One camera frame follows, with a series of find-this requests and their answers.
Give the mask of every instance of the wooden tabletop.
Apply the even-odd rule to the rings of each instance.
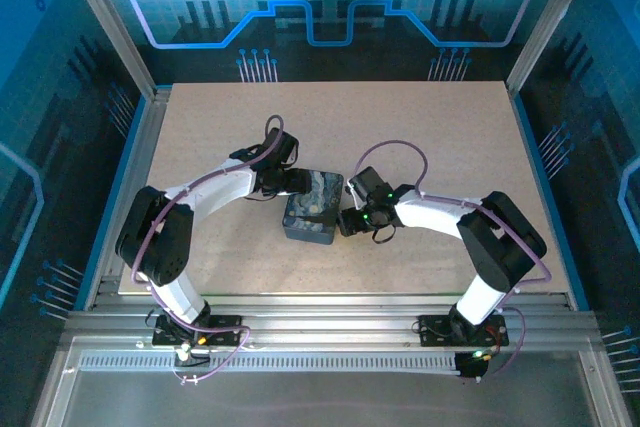
[[[166,189],[215,169],[229,153],[262,142],[273,113],[300,140],[297,167],[346,179],[371,145],[404,139],[429,159],[424,191],[507,193],[549,250],[543,260],[552,282],[526,290],[568,290],[502,82],[176,84],[148,184]],[[379,149],[366,165],[392,186],[415,182],[422,168],[419,156],[403,146]],[[349,201],[343,196],[343,207]],[[187,266],[201,293],[460,293],[475,275],[460,240],[424,229],[399,229],[384,245],[363,234],[337,233],[331,246],[289,240],[282,228],[285,202],[236,200],[202,222]],[[140,293],[128,272],[120,292]],[[539,275],[534,270],[528,277]]]

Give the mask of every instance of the wire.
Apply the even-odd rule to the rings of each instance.
[[[520,338],[518,339],[516,348],[513,351],[513,354],[511,354],[511,357],[509,357],[509,360],[507,360],[503,365],[500,366],[500,368],[498,368],[498,370],[496,370],[491,375],[497,375],[500,372],[504,372],[509,368],[511,364],[513,364],[513,362],[516,360],[516,357],[518,357],[520,350],[522,350],[522,345],[524,344],[524,336],[527,334],[527,324],[524,321],[524,314],[520,311],[520,309],[516,309],[515,307],[505,307],[505,310],[513,310],[520,316],[520,321],[522,322],[522,333],[520,334]]]
[[[376,229],[373,231],[373,235],[371,236],[371,239],[373,240],[374,243],[378,244],[378,245],[382,245],[382,244],[386,244],[387,242],[389,242],[391,239],[393,239],[393,237],[396,235],[396,226],[392,225],[391,227],[393,227],[393,232],[391,232],[391,235],[389,237],[385,237],[382,240],[378,240],[378,232],[380,232],[383,229]]]
[[[196,362],[195,364],[181,365],[180,369],[190,369],[191,367],[200,367],[201,365],[211,363],[211,359],[201,360],[200,362]]]
[[[270,200],[275,199],[277,196],[278,194],[273,194],[268,197],[265,197],[264,199],[253,199],[251,197],[245,197],[244,200],[251,200],[253,202],[269,202]]]
[[[181,325],[181,326],[183,326],[183,327],[185,327],[187,329],[195,330],[196,332],[202,332],[202,333],[205,333],[205,334],[223,334],[223,333],[235,332],[235,331],[240,331],[240,332],[244,331],[244,332],[246,332],[246,335],[240,340],[240,342],[238,343],[237,347],[227,356],[227,358],[224,359],[215,369],[207,372],[206,374],[201,375],[200,377],[194,376],[191,379],[187,379],[186,377],[184,377],[184,378],[180,377],[174,370],[174,372],[173,372],[174,375],[176,377],[178,377],[183,383],[189,382],[189,383],[197,384],[201,380],[208,379],[209,377],[211,377],[211,376],[217,374],[218,372],[220,372],[222,369],[224,369],[227,366],[227,364],[229,362],[231,362],[231,360],[233,360],[233,358],[240,351],[240,349],[242,349],[244,347],[244,344],[247,343],[247,340],[249,339],[249,336],[251,335],[251,329],[246,325],[236,325],[235,327],[225,327],[225,328],[209,328],[209,327],[200,327],[200,326],[197,326],[197,325],[191,325],[191,324],[185,322],[184,320],[182,320],[177,315],[175,315],[171,310],[167,310],[168,309],[167,305],[160,298],[160,296],[158,295],[158,292],[156,292],[156,290],[153,288],[153,286],[151,286],[151,295],[156,300],[156,302],[158,302],[160,307],[165,309],[167,311],[167,314],[169,314],[171,316],[171,318],[177,324],[179,324],[179,325]]]
[[[211,360],[211,356],[210,355],[193,355],[191,354],[191,358],[193,360]]]
[[[198,381],[205,380],[215,375],[220,370],[222,370],[229,362],[231,362],[233,357],[240,351],[240,349],[244,347],[244,344],[247,342],[247,339],[251,335],[251,329],[246,325],[238,325],[235,327],[227,327],[227,328],[205,328],[205,327],[191,325],[185,322],[180,317],[178,317],[174,312],[172,312],[171,309],[167,307],[167,305],[162,301],[162,299],[156,292],[151,282],[138,279],[138,270],[140,269],[142,258],[144,257],[144,254],[146,253],[147,249],[149,248],[149,244],[151,243],[151,239],[153,238],[153,235],[155,234],[156,230],[158,229],[158,227],[160,226],[164,218],[167,216],[167,214],[173,208],[174,205],[176,205],[180,200],[182,200],[184,197],[189,195],[189,192],[191,192],[193,189],[203,184],[204,182],[207,182],[208,180],[213,179],[214,177],[217,177],[219,175],[226,175],[229,172],[235,172],[236,170],[241,170],[248,166],[256,164],[260,162],[262,159],[266,158],[269,154],[271,154],[271,152],[273,152],[273,150],[280,143],[280,140],[282,139],[282,135],[284,132],[284,120],[282,119],[281,116],[274,114],[267,119],[267,122],[265,124],[265,136],[266,134],[268,134],[269,126],[271,125],[271,122],[273,120],[277,120],[279,122],[280,124],[279,130],[278,130],[278,133],[276,134],[276,138],[274,139],[273,143],[269,147],[267,147],[267,149],[265,149],[264,152],[262,152],[260,155],[242,164],[234,165],[233,167],[230,167],[228,169],[216,170],[206,175],[203,175],[202,177],[191,182],[187,187],[181,190],[173,199],[171,199],[167,203],[167,205],[165,205],[165,207],[160,211],[160,213],[155,218],[155,220],[151,223],[151,226],[149,227],[149,231],[147,232],[147,235],[143,239],[142,244],[140,245],[140,249],[138,250],[138,253],[136,254],[136,257],[133,261],[133,265],[131,265],[131,280],[135,284],[148,286],[149,291],[151,292],[151,295],[156,300],[156,302],[160,305],[160,307],[162,307],[177,324],[181,325],[185,329],[194,330],[196,332],[210,333],[210,334],[222,334],[222,333],[236,332],[236,331],[239,331],[239,332],[244,331],[246,333],[246,335],[240,340],[235,350],[233,350],[233,352],[231,352],[231,354],[229,354],[229,356],[227,356],[227,358],[223,362],[221,362],[215,369],[211,370],[210,372],[207,372],[206,374],[200,377],[194,376],[192,379],[187,379],[186,377],[180,378],[178,374],[174,371],[174,375],[180,378],[183,383],[185,382],[197,383]]]
[[[504,298],[500,301],[500,303],[496,306],[496,308],[501,308],[505,304],[505,302],[507,300],[509,300],[509,298],[511,298],[511,296],[515,293],[515,289],[521,287],[522,285],[546,283],[546,282],[550,282],[551,281],[551,277],[552,277],[551,276],[551,271],[545,265],[545,263],[542,261],[542,259],[540,259],[540,257],[538,257],[538,255],[536,255],[536,253],[526,244],[526,242],[504,220],[502,220],[500,217],[498,217],[492,211],[490,211],[489,209],[483,207],[482,205],[478,205],[475,202],[471,202],[469,200],[453,199],[453,198],[450,198],[450,197],[441,197],[441,196],[437,196],[437,195],[428,195],[428,194],[425,194],[425,193],[420,191],[420,184],[422,183],[422,180],[427,175],[427,170],[429,168],[429,162],[427,160],[427,156],[425,155],[425,153],[420,149],[420,147],[416,146],[415,144],[413,144],[411,142],[407,142],[406,140],[396,140],[396,139],[394,139],[394,140],[385,140],[384,142],[379,142],[379,143],[375,144],[373,147],[370,147],[364,154],[362,154],[360,159],[358,159],[358,162],[356,163],[356,167],[354,169],[354,174],[352,175],[352,178],[357,175],[357,173],[358,173],[358,171],[360,169],[360,166],[362,165],[362,162],[364,161],[364,159],[371,152],[373,152],[374,150],[376,150],[376,149],[378,149],[380,147],[383,147],[383,146],[389,145],[389,144],[401,144],[401,145],[406,145],[408,147],[411,147],[422,158],[422,161],[423,161],[423,164],[424,164],[424,168],[422,169],[422,172],[421,172],[420,176],[416,180],[415,188],[416,188],[416,192],[418,193],[418,195],[420,195],[420,197],[423,200],[429,200],[429,201],[432,201],[432,202],[439,202],[439,203],[442,203],[442,204],[455,205],[455,206],[461,206],[461,207],[469,207],[469,208],[478,210],[479,212],[481,212],[482,214],[484,214],[485,216],[487,216],[488,218],[493,220],[493,222],[498,224],[498,226],[501,227],[504,230],[504,232],[509,237],[511,237],[513,239],[513,241],[516,244],[518,244],[518,247],[520,247],[524,251],[524,253],[526,253],[529,256],[529,258],[533,261],[533,263],[535,265],[537,265],[538,268],[540,268],[540,270],[542,270],[543,277],[536,278],[536,279],[521,280],[520,282],[518,282],[514,286],[513,289],[511,289],[511,291],[509,293],[507,293],[507,295],[504,296]]]
[[[489,335],[493,337],[493,340],[496,341],[496,351],[494,352],[494,355],[498,355],[500,353],[500,347],[502,346],[502,335],[497,333],[490,325],[487,325],[484,330],[486,330]]]
[[[155,313],[155,311],[158,310],[157,307],[154,307],[153,309],[151,309],[149,311],[149,313],[147,314],[147,316],[144,318],[144,325],[146,325],[147,327],[151,327],[149,325],[149,319],[151,318],[151,316]]]
[[[419,329],[416,329],[416,324],[419,324],[420,321],[416,320],[413,324],[411,324],[411,332],[413,332],[414,334],[421,334],[424,330],[427,330],[429,332],[431,332],[434,335],[437,335],[438,337],[444,337],[445,339],[447,337],[451,337],[453,335],[453,333],[450,334],[443,334],[441,332],[438,332],[435,329],[432,329],[431,327],[429,327],[428,325],[420,325]]]
[[[389,144],[400,144],[400,145],[406,145],[407,147],[411,147],[422,158],[422,163],[424,164],[424,168],[422,169],[422,173],[420,174],[420,177],[418,177],[418,180],[416,180],[416,190],[420,191],[420,184],[422,183],[422,179],[424,179],[424,177],[427,175],[427,169],[429,168],[429,161],[427,160],[427,156],[424,154],[424,152],[422,150],[420,150],[420,147],[416,146],[415,144],[412,144],[411,142],[407,142],[406,140],[397,140],[397,139],[385,140],[384,142],[378,142],[376,145],[374,145],[373,147],[369,148],[358,159],[358,162],[356,163],[356,167],[353,169],[353,175],[351,176],[351,178],[355,177],[358,174],[358,172],[360,170],[360,166],[362,165],[362,162],[364,161],[364,159],[371,152],[373,152],[376,149],[379,149],[380,147],[384,147],[385,145],[389,145]]]
[[[189,192],[191,192],[193,189],[203,184],[204,182],[211,180],[214,177],[218,177],[219,175],[225,175],[227,173],[235,172],[236,170],[241,170],[253,164],[256,164],[260,162],[262,159],[266,158],[269,154],[271,154],[271,152],[273,152],[276,146],[280,143],[280,140],[282,139],[282,133],[284,132],[284,120],[279,115],[274,114],[267,119],[267,123],[265,125],[265,130],[267,131],[267,133],[269,130],[269,125],[271,125],[271,122],[273,120],[277,120],[280,123],[280,128],[278,130],[278,134],[276,135],[276,138],[273,141],[273,143],[262,154],[242,164],[229,167],[228,169],[215,170],[213,172],[209,172],[208,174],[203,175],[202,177],[191,182],[187,187],[181,190],[173,199],[171,199],[167,203],[167,205],[165,205],[165,207],[160,211],[156,219],[151,223],[151,227],[149,227],[149,231],[147,232],[147,235],[142,241],[142,244],[140,245],[140,249],[138,250],[138,253],[136,254],[136,257],[133,261],[133,265],[131,266],[131,280],[133,281],[133,283],[138,285],[149,284],[149,282],[141,281],[138,279],[137,277],[138,270],[140,269],[142,258],[144,257],[144,254],[146,253],[147,248],[151,243],[153,234],[155,234],[156,230],[158,229],[158,227],[160,226],[160,224],[162,223],[162,221],[164,220],[164,218],[167,216],[167,214],[173,208],[174,205],[176,205],[180,200],[182,200],[184,197],[189,195]]]

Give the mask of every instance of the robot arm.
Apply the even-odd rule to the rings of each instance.
[[[476,277],[449,313],[451,332],[461,343],[471,342],[483,322],[534,265],[534,261],[499,225],[473,205],[481,205],[505,222],[536,255],[546,245],[524,215],[502,192],[484,199],[449,199],[420,194],[412,185],[393,190],[367,167],[348,181],[355,208],[340,213],[343,235],[374,232],[385,227],[422,227],[461,239],[476,269]]]
[[[239,167],[265,152],[275,142],[277,134],[278,129],[274,128],[263,144],[232,153],[215,169],[221,172],[220,175],[211,176],[180,198],[153,234],[144,253],[139,275],[151,283],[165,308],[188,324],[205,324],[209,316],[207,303],[185,271],[193,229],[229,202],[252,193],[288,195],[306,193],[311,188],[308,171],[291,169],[291,164],[286,163],[292,155],[297,157],[298,149],[298,141],[286,132],[266,158]],[[189,185],[193,182],[166,191],[148,186],[137,193],[116,243],[116,253],[128,265],[133,265],[154,219]]]

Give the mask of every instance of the dark marbled box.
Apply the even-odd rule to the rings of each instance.
[[[311,192],[289,197],[282,226],[288,239],[330,245],[336,231],[344,178],[317,170],[310,174]]]

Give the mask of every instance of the metal floor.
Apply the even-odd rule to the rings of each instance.
[[[171,372],[80,372],[66,427],[220,425],[591,426],[576,357],[522,354],[481,384],[393,373],[224,373],[181,386]]]

